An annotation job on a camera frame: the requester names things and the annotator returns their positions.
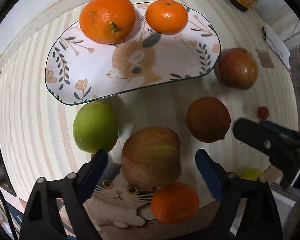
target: green fruit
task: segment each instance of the green fruit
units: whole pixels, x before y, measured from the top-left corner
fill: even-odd
[[[257,180],[257,178],[263,177],[263,176],[264,176],[264,174],[261,170],[247,169],[239,175],[239,178],[240,179],[247,179],[247,180]]]
[[[90,102],[80,109],[73,123],[74,141],[80,150],[109,152],[118,139],[118,124],[113,109],[104,103]]]

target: tangerine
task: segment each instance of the tangerine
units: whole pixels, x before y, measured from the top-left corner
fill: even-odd
[[[80,14],[83,34],[100,44],[113,44],[128,36],[136,21],[129,0],[92,0]]]
[[[194,217],[199,203],[199,197],[191,186],[175,182],[154,194],[151,211],[159,222],[172,225]]]
[[[156,32],[176,34],[186,26],[188,12],[177,1],[158,0],[150,4],[147,8],[146,21]]]

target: striped tablecloth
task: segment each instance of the striped tablecloth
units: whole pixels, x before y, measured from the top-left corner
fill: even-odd
[[[154,0],[131,0],[132,3]],[[245,168],[266,169],[266,156],[235,140],[231,130],[222,141],[205,144],[187,130],[185,113],[197,98],[213,96],[228,108],[233,122],[239,117],[257,121],[259,106],[270,110],[269,120],[297,130],[298,116],[294,90],[283,63],[264,42],[262,19],[250,9],[242,13],[229,0],[177,0],[205,15],[215,28],[223,49],[244,47],[258,64],[259,77],[248,91],[220,85],[214,73],[203,78],[145,88],[105,99],[115,110],[120,137],[110,152],[120,161],[125,140],[137,130],[161,125],[173,129],[181,138],[181,181],[199,190],[201,206],[213,201],[197,171],[194,153],[205,148],[227,171]],[[18,196],[27,200],[35,180],[60,179],[90,160],[80,151],[72,136],[72,125],[81,106],[66,106],[46,89],[44,73],[54,41],[79,18],[83,5],[57,17],[18,48],[5,63],[0,76],[0,146],[12,185]],[[262,68],[255,49],[269,52],[274,68]]]

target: bunny illustration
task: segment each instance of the bunny illustration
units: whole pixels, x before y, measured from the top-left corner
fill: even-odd
[[[152,71],[155,61],[153,47],[142,47],[141,41],[128,41],[121,44],[112,55],[113,70],[106,75],[110,78],[131,79],[143,77],[141,86],[162,80]]]
[[[137,215],[137,208],[150,203],[152,188],[136,186],[121,165],[109,163],[102,174],[95,191],[83,206],[98,231],[101,225],[113,225],[119,228],[142,226],[145,220]],[[66,224],[69,218],[65,207],[60,215]]]

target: plate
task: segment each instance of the plate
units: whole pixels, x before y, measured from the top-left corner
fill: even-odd
[[[134,4],[137,19],[123,42],[102,45],[89,40],[72,24],[50,49],[45,82],[48,91],[66,105],[78,105],[111,95],[207,75],[221,50],[213,26],[186,7],[188,23],[175,35],[157,33],[147,24],[146,8]]]

